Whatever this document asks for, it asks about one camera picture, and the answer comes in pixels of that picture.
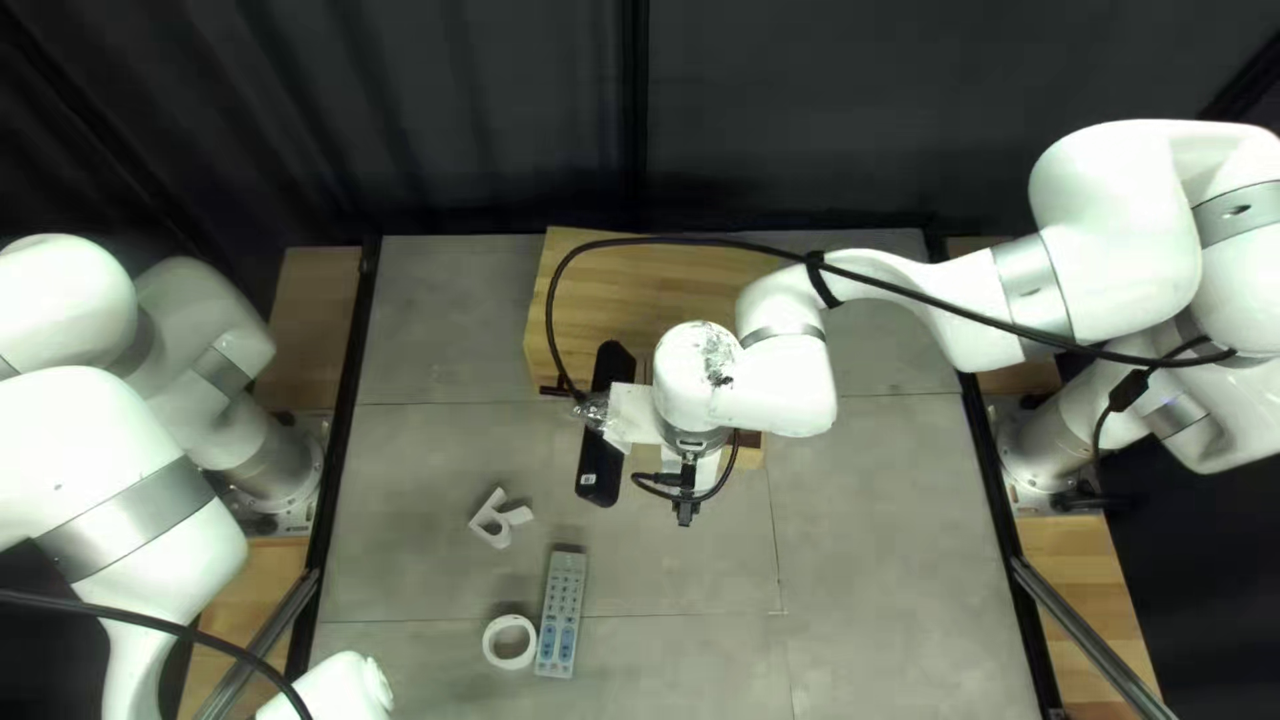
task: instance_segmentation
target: wooden board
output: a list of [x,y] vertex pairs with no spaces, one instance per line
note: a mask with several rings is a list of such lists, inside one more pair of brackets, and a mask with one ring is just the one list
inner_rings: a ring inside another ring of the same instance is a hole
[[[1094,630],[1157,693],[1156,673],[1102,515],[1019,518],[1023,553]],[[1137,715],[1047,615],[1041,615],[1062,705],[1075,719]]]
[[[244,568],[200,614],[200,629],[241,647],[247,646],[302,575],[307,542],[308,538],[305,537],[251,538]],[[283,671],[288,648],[289,633],[285,632],[268,653],[268,661]],[[232,660],[218,651],[201,646],[192,650],[178,720],[195,716],[230,666]],[[255,675],[236,706],[237,711],[243,712],[232,712],[228,717],[251,716],[275,692],[268,680]]]
[[360,282],[358,247],[291,247],[271,309],[275,360],[253,397],[268,410],[332,410]]
[[[614,237],[634,236],[547,228],[525,325],[525,360],[535,387],[554,387],[558,377],[545,327],[552,273],[573,247]],[[672,325],[700,319],[732,328],[739,292],[777,266],[776,258],[719,247],[609,247],[580,255],[556,291],[556,343],[568,377],[589,388],[595,352],[608,340],[621,342],[645,368]],[[739,452],[740,468],[758,469],[763,462],[763,448],[744,446]]]

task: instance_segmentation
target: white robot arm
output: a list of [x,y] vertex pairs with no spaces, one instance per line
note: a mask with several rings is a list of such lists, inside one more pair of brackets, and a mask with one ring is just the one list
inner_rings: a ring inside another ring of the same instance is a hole
[[[118,378],[37,370],[0,382],[0,548],[33,538],[84,602],[186,625],[244,562],[239,525]],[[159,719],[173,637],[102,625],[102,717]]]
[[[1192,208],[1276,179],[1280,142],[1261,128],[1106,123],[1060,140],[1037,161],[1029,193],[1038,233],[937,265],[876,250],[831,252],[826,261],[1092,343],[1155,325],[1192,302],[1201,286]],[[909,307],[964,372],[1004,368],[1044,350],[860,282],[823,279],[837,301],[873,297]],[[824,432],[836,411],[826,307],[809,269],[792,265],[742,291],[736,337],[710,323],[673,328],[654,356],[659,414],[687,430]]]
[[[1262,128],[1181,120],[1105,123],[1060,140],[1036,163],[1029,196],[1037,233],[937,265],[874,250],[842,250],[823,260],[1076,345],[1165,327],[1188,307],[1183,324],[1207,334],[1216,343],[1211,351],[1234,348],[1239,363],[1256,364],[1280,352],[1280,315],[1274,310],[1280,307],[1280,270],[1277,246],[1268,234],[1280,225],[1267,229],[1280,222],[1274,188],[1280,188],[1280,141]],[[727,428],[791,437],[826,432],[836,418],[837,393],[822,310],[864,297],[909,307],[964,372],[1004,368],[1052,350],[886,288],[792,265],[742,291],[736,334],[692,322],[659,341],[653,406],[664,470],[673,471],[677,459],[696,464],[694,488],[704,489],[716,466],[705,459],[718,454]],[[1108,350],[1157,357],[1190,336],[1171,337],[1146,345],[1120,340]],[[1130,369],[1105,365],[1112,369],[1094,374],[1097,387],[1106,389],[1114,384],[1110,374]],[[1184,406],[1203,395],[1212,396],[1201,401],[1206,409],[1219,407],[1213,423],[1166,441],[1189,466],[1219,468],[1280,450],[1280,427],[1272,419],[1280,414],[1261,402],[1244,413],[1244,404],[1229,400],[1270,387],[1272,374],[1280,373],[1242,372],[1240,366],[1185,368],[1153,379],[1172,382],[1176,374],[1185,387]],[[1097,387],[1084,402],[1089,411],[1068,414],[1065,424],[1053,423],[1053,432],[1021,443],[1032,465],[1043,464],[1051,446],[1074,452],[1070,461],[1055,457],[1053,473],[1082,464],[1082,452],[1092,455],[1083,439],[1088,433],[1082,436],[1080,428],[1082,418],[1097,418],[1101,407],[1093,405],[1105,405],[1106,393],[1100,397]],[[1075,392],[1064,392],[1064,413]],[[1221,407],[1224,402],[1231,409]],[[1125,424],[1117,421],[1108,439],[1117,438]],[[1234,439],[1213,439],[1228,436]],[[1238,448],[1234,455],[1211,450],[1224,442]],[[1201,459],[1190,460],[1193,455]]]
[[0,379],[59,365],[106,368],[252,511],[305,527],[320,446],[244,392],[274,355],[244,296],[198,260],[164,260],[134,282],[105,250],[74,236],[31,236],[0,252]]
[[111,255],[69,234],[0,250],[0,380],[59,365],[105,365],[133,340],[133,282]]

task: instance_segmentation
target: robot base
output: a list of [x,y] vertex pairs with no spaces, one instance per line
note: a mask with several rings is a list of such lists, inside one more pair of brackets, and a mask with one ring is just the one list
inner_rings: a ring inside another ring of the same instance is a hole
[[315,524],[316,503],[320,498],[320,477],[324,471],[324,454],[329,445],[329,414],[302,414],[293,427],[284,432],[306,446],[310,457],[306,479],[294,492],[283,497],[260,498],[229,484],[219,475],[215,487],[227,509],[250,537],[297,537],[311,534]]

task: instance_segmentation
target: clear tape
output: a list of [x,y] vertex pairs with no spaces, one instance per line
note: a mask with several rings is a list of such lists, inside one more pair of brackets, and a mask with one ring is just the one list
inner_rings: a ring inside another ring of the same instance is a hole
[[611,427],[609,423],[609,393],[593,392],[586,400],[573,406],[573,416],[594,432],[604,434]]

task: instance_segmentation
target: black connector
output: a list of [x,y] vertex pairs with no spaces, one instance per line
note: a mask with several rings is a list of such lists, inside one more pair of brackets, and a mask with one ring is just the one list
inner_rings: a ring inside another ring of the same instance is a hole
[[1147,378],[1151,377],[1148,370],[1130,370],[1123,380],[1116,383],[1116,387],[1111,388],[1107,393],[1107,410],[1112,413],[1124,413],[1138,402],[1142,393],[1147,392]]

